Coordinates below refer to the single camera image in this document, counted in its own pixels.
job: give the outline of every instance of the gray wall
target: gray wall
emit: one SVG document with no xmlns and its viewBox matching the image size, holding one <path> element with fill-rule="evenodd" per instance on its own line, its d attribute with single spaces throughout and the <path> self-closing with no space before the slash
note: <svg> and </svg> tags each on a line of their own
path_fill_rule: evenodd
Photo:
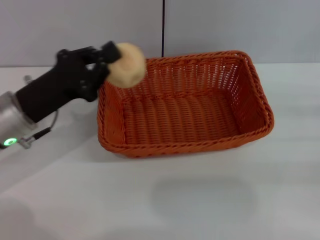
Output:
<svg viewBox="0 0 320 240">
<path fill-rule="evenodd" d="M 131 42 L 161 55 L 162 0 L 1 0 L 0 66 L 50 66 L 60 49 Z"/>
<path fill-rule="evenodd" d="M 166 0 L 165 55 L 242 50 L 256 63 L 320 61 L 319 0 Z"/>
</svg>

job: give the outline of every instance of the table surface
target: table surface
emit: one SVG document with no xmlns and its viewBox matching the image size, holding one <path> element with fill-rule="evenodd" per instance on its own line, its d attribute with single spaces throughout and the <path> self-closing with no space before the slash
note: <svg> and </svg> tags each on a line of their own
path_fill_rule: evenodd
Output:
<svg viewBox="0 0 320 240">
<path fill-rule="evenodd" d="M 126 159 L 100 146 L 97 103 L 70 102 L 1 152 L 0 238 L 320 239 L 320 63 L 256 68 L 275 127 L 236 149 Z M 0 94 L 48 69 L 0 68 Z"/>
</svg>

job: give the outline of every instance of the orange basket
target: orange basket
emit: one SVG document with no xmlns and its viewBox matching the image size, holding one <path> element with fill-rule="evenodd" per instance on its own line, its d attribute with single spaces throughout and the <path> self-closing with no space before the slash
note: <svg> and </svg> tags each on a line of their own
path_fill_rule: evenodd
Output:
<svg viewBox="0 0 320 240">
<path fill-rule="evenodd" d="M 98 139 L 128 157 L 235 148 L 260 139 L 274 115 L 250 57 L 240 51 L 147 60 L 133 88 L 99 92 Z"/>
</svg>

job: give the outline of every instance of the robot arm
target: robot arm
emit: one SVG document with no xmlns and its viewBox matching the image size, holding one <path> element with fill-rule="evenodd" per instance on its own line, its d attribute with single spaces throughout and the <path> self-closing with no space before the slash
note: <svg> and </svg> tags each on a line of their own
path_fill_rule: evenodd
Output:
<svg viewBox="0 0 320 240">
<path fill-rule="evenodd" d="M 37 123 L 73 99 L 92 102 L 98 89 L 110 74 L 107 64 L 121 58 L 113 42 L 101 50 L 86 47 L 74 51 L 66 49 L 57 53 L 56 65 L 16 93 L 0 96 L 0 149 L 22 140 L 37 127 Z M 92 69 L 87 65 L 94 64 Z M 33 135 L 40 138 L 51 129 Z"/>
</svg>

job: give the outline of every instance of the green led light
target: green led light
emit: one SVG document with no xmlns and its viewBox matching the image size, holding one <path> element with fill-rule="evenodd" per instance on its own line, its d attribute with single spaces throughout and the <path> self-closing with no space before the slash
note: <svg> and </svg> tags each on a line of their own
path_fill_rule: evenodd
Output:
<svg viewBox="0 0 320 240">
<path fill-rule="evenodd" d="M 5 146 L 10 146 L 12 144 L 15 144 L 16 142 L 17 142 L 16 138 L 9 138 L 9 139 L 5 140 L 4 145 Z"/>
</svg>

